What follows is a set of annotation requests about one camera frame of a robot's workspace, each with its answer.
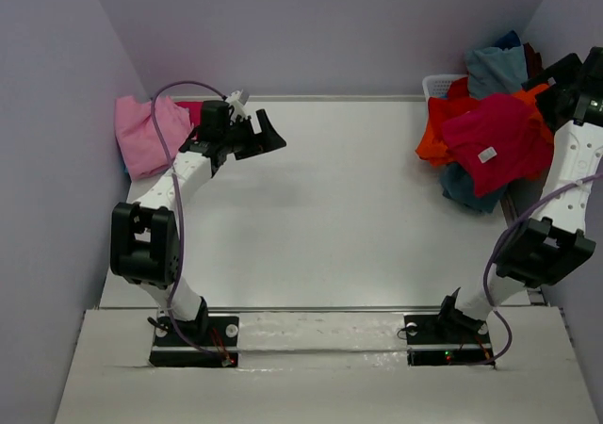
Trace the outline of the crimson t shirt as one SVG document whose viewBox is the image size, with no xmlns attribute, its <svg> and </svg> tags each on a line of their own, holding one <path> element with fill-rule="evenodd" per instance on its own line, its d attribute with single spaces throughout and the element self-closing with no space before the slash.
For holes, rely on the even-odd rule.
<svg viewBox="0 0 603 424">
<path fill-rule="evenodd" d="M 535 96 L 492 94 L 476 108 L 442 123 L 443 140 L 473 180 L 474 194 L 490 194 L 551 166 L 554 140 Z"/>
</svg>

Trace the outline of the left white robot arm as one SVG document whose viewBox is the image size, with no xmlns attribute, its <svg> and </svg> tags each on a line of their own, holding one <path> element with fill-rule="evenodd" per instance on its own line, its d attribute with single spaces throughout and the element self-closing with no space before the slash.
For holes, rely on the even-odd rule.
<svg viewBox="0 0 603 424">
<path fill-rule="evenodd" d="M 183 275 L 185 203 L 228 156 L 243 160 L 285 146 L 266 110 L 250 116 L 235 98 L 206 101 L 200 124 L 169 156 L 168 169 L 154 186 L 133 203 L 114 207 L 110 269 L 149 294 L 176 334 L 193 340 L 204 337 L 208 327 L 206 301 Z"/>
</svg>

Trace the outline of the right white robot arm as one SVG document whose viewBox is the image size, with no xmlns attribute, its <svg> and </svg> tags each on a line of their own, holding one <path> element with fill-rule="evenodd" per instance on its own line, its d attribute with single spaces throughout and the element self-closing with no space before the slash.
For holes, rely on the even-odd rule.
<svg viewBox="0 0 603 424">
<path fill-rule="evenodd" d="M 490 314 L 526 289 L 555 285 L 590 259 L 595 242 L 586 236 L 585 217 L 593 181 L 601 178 L 602 50 L 586 59 L 569 54 L 527 81 L 525 90 L 551 81 L 536 106 L 554 135 L 554 156 L 538 202 L 498 239 L 481 289 L 466 302 L 446 296 L 433 328 L 446 340 L 473 337 Z"/>
</svg>

